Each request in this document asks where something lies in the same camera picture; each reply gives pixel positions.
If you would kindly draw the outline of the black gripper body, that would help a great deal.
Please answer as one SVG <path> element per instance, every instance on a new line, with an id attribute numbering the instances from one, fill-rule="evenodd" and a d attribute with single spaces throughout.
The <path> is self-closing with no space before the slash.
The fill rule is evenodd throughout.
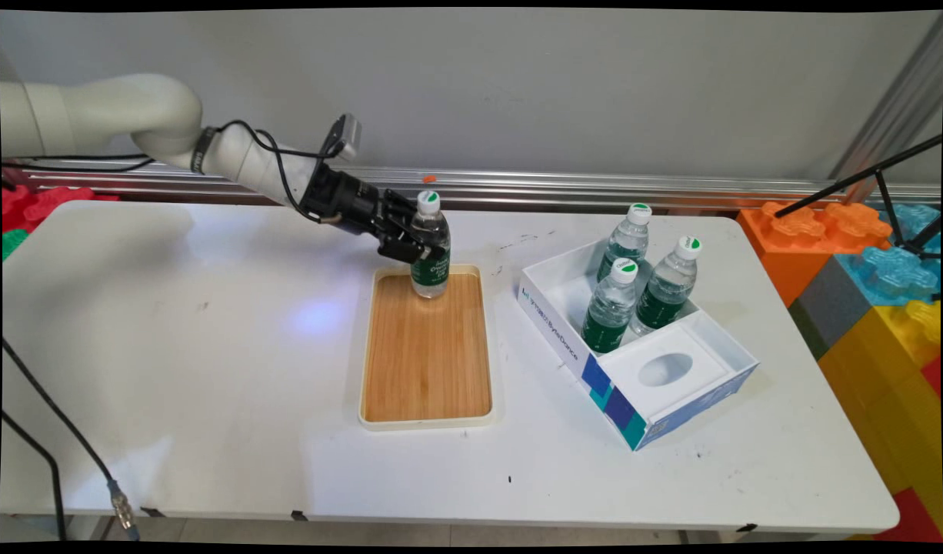
<path id="1" fill-rule="evenodd" d="M 382 192 L 324 162 L 313 169 L 298 207 L 310 220 L 353 235 L 381 235 L 386 231 Z"/>

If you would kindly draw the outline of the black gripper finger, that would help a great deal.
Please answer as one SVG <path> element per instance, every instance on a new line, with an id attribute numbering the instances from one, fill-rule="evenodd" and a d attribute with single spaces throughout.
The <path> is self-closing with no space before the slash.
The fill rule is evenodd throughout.
<path id="1" fill-rule="evenodd" d="M 450 252 L 450 232 L 447 230 L 377 231 L 377 240 L 378 255 L 411 265 L 437 262 Z"/>
<path id="2" fill-rule="evenodd" d="M 381 192 L 380 215 L 386 225 L 394 225 L 401 230 L 412 227 L 413 217 L 418 214 L 418 205 L 398 192 Z"/>

